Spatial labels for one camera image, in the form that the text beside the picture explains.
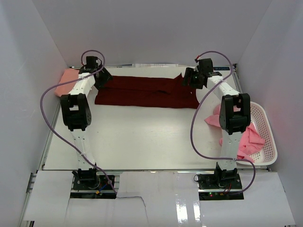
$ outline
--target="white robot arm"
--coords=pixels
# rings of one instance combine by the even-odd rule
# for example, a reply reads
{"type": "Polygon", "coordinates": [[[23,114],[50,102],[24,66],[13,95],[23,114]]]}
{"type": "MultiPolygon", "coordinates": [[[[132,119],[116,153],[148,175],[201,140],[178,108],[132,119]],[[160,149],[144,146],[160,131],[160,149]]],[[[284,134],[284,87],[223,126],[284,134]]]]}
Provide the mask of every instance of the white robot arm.
{"type": "Polygon", "coordinates": [[[235,160],[242,134],[250,124],[250,96],[240,94],[225,81],[222,82],[223,77],[219,72],[214,72],[211,59],[201,59],[198,63],[195,69],[186,69],[183,85],[212,90],[220,82],[213,90],[221,100],[219,122],[223,130],[223,144],[220,157],[233,160],[218,160],[214,175],[219,184],[229,184],[238,177],[235,160]]]}
{"type": "MultiPolygon", "coordinates": [[[[91,74],[102,66],[98,65],[98,58],[94,56],[86,57],[87,64],[79,71],[79,78],[91,74]]],[[[67,95],[60,97],[63,121],[71,131],[75,146],[81,151],[91,163],[95,164],[95,159],[90,151],[89,138],[87,136],[87,126],[91,123],[91,113],[87,102],[87,96],[93,86],[97,89],[112,79],[110,73],[103,70],[94,76],[90,76],[78,81],[67,95]]],[[[84,160],[83,156],[77,152],[78,168],[89,170],[91,166],[84,160]]]]}

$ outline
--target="pink cloth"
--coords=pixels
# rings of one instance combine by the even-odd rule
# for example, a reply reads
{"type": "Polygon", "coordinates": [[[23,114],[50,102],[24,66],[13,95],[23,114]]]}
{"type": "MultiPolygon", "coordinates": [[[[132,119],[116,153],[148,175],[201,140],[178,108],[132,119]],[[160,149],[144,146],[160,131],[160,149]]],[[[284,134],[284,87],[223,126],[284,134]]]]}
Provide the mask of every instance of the pink cloth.
{"type": "MultiPolygon", "coordinates": [[[[79,74],[78,70],[66,69],[61,77],[59,84],[67,82],[67,81],[71,81],[74,79],[78,79],[78,74],[79,74]]],[[[68,94],[72,90],[72,88],[75,86],[75,84],[76,84],[76,82],[73,82],[70,84],[65,84],[65,85],[56,87],[55,95],[60,97],[61,95],[68,94]]]]}
{"type": "MultiPolygon", "coordinates": [[[[220,114],[220,105],[214,108],[214,114],[205,119],[207,124],[220,127],[219,124],[219,114],[220,114]]],[[[223,139],[221,138],[219,143],[222,146],[223,139]]],[[[246,128],[246,131],[243,133],[242,138],[239,143],[238,150],[238,159],[248,159],[252,162],[254,160],[249,157],[249,155],[256,154],[261,151],[265,144],[265,140],[260,137],[257,133],[253,123],[246,128]]]]}

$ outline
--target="cable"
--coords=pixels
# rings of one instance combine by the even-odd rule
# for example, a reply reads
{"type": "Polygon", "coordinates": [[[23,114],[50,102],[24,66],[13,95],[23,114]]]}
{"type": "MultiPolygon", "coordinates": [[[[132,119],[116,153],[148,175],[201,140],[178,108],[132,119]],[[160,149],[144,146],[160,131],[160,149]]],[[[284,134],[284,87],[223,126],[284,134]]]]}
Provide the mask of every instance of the cable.
{"type": "Polygon", "coordinates": [[[70,84],[70,83],[73,83],[73,82],[80,81],[80,80],[82,80],[82,79],[88,78],[88,77],[90,77],[90,76],[92,76],[92,75],[94,75],[94,74],[100,72],[101,70],[103,70],[104,65],[105,65],[105,57],[104,57],[103,53],[101,53],[100,51],[88,50],[88,51],[84,52],[84,53],[82,54],[82,56],[81,56],[81,63],[83,63],[83,60],[82,60],[82,59],[83,59],[83,55],[86,54],[87,52],[97,52],[97,53],[99,53],[99,54],[102,56],[102,58],[103,58],[103,65],[102,65],[102,67],[101,67],[100,69],[98,69],[97,71],[95,71],[95,72],[93,72],[93,73],[91,73],[91,74],[88,74],[87,76],[84,76],[84,77],[82,77],[82,78],[74,79],[74,80],[71,80],[71,81],[67,81],[67,82],[64,82],[64,83],[61,83],[61,84],[57,84],[57,85],[53,85],[53,86],[49,87],[49,88],[41,95],[41,98],[40,98],[40,109],[41,109],[42,116],[43,116],[43,118],[44,118],[44,120],[45,120],[47,126],[49,127],[49,129],[50,129],[58,138],[60,138],[60,139],[63,140],[65,143],[67,143],[67,144],[70,145],[72,148],[74,148],[74,149],[83,157],[83,159],[84,159],[88,164],[90,164],[92,167],[94,167],[94,168],[100,170],[100,171],[105,175],[106,179],[108,180],[108,182],[109,182],[110,186],[112,187],[113,191],[115,192],[115,194],[117,194],[117,192],[116,192],[116,190],[115,190],[115,188],[114,188],[114,186],[113,186],[111,180],[109,179],[109,177],[108,177],[108,175],[105,173],[105,171],[104,171],[103,169],[101,169],[100,167],[98,167],[97,165],[91,163],[91,162],[85,157],[85,155],[84,155],[84,154],[83,154],[75,145],[71,144],[69,141],[67,141],[65,138],[63,138],[61,135],[59,135],[59,134],[55,131],[55,129],[52,128],[51,124],[49,123],[48,119],[46,118],[46,115],[45,115],[45,112],[44,112],[44,109],[43,109],[43,99],[44,99],[44,96],[46,95],[47,92],[49,92],[49,91],[52,90],[53,88],[58,87],[58,86],[62,86],[62,85],[65,85],[65,84],[70,84]]]}
{"type": "Polygon", "coordinates": [[[101,183],[100,177],[98,177],[98,178],[99,178],[99,183],[97,184],[97,186],[96,186],[95,188],[90,188],[90,187],[88,187],[89,189],[96,189],[96,188],[98,188],[98,187],[100,186],[100,183],[101,183]]]}
{"type": "MultiPolygon", "coordinates": [[[[208,93],[203,97],[203,99],[202,99],[202,101],[200,102],[198,108],[196,109],[195,114],[194,114],[194,117],[193,117],[193,120],[192,120],[192,122],[191,122],[191,127],[190,127],[190,142],[191,142],[191,146],[193,147],[194,151],[195,151],[199,156],[201,156],[201,157],[203,157],[203,158],[206,158],[206,159],[210,159],[210,160],[234,160],[234,159],[231,158],[231,157],[208,157],[208,156],[202,155],[202,154],[196,149],[196,147],[195,147],[195,145],[194,145],[194,138],[193,138],[194,123],[195,123],[195,119],[196,119],[196,116],[197,116],[197,114],[198,114],[198,111],[199,111],[201,105],[203,104],[203,102],[205,101],[205,99],[209,96],[209,94],[212,93],[212,91],[214,91],[214,90],[215,90],[215,89],[216,89],[224,80],[226,80],[228,77],[230,77],[230,76],[232,75],[232,63],[231,63],[231,61],[229,60],[229,58],[228,58],[225,54],[223,54],[223,53],[221,53],[221,52],[218,52],[218,51],[206,51],[206,52],[204,52],[204,53],[198,55],[198,56],[196,57],[195,60],[198,60],[202,55],[204,55],[204,54],[206,54],[206,53],[217,53],[217,54],[219,54],[219,55],[222,55],[224,58],[226,58],[226,60],[227,60],[228,63],[229,63],[229,66],[230,66],[230,68],[231,68],[231,72],[230,72],[226,77],[224,77],[222,80],[220,80],[220,82],[218,82],[212,89],[210,89],[210,90],[208,91],[208,93]]],[[[253,176],[252,176],[252,180],[251,180],[251,182],[249,183],[249,185],[248,185],[246,188],[244,188],[242,191],[240,191],[240,192],[232,193],[232,194],[240,194],[240,193],[243,193],[244,191],[246,191],[247,189],[249,189],[249,187],[250,187],[250,186],[252,185],[252,183],[254,182],[255,177],[256,177],[256,167],[255,167],[255,165],[254,165],[250,160],[248,160],[248,159],[236,159],[235,161],[249,162],[249,163],[252,165],[252,168],[253,168],[253,171],[254,171],[253,176]]]]}
{"type": "Polygon", "coordinates": [[[99,192],[102,191],[106,186],[107,186],[107,184],[105,184],[105,185],[99,190],[99,192]]]}

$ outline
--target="dark red cloth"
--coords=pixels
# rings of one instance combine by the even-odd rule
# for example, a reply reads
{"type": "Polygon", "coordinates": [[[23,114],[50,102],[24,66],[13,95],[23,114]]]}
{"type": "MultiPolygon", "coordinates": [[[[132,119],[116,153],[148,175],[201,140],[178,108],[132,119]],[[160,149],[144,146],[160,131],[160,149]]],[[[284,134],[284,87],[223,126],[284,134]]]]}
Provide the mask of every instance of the dark red cloth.
{"type": "Polygon", "coordinates": [[[113,76],[99,90],[95,104],[196,109],[196,90],[182,86],[182,81],[181,74],[174,79],[113,76]]]}

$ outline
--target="white basket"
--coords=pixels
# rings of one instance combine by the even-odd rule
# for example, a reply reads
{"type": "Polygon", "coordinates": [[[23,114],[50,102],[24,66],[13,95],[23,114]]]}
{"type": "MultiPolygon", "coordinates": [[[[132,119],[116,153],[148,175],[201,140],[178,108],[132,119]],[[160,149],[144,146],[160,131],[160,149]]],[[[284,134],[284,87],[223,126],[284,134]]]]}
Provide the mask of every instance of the white basket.
{"type": "MultiPolygon", "coordinates": [[[[250,155],[250,157],[255,161],[255,166],[267,166],[273,164],[276,161],[278,153],[276,151],[276,144],[265,110],[259,104],[251,102],[250,113],[251,122],[255,125],[261,138],[265,139],[263,149],[256,154],[250,155]]],[[[249,162],[238,161],[238,163],[250,165],[249,162]]]]}

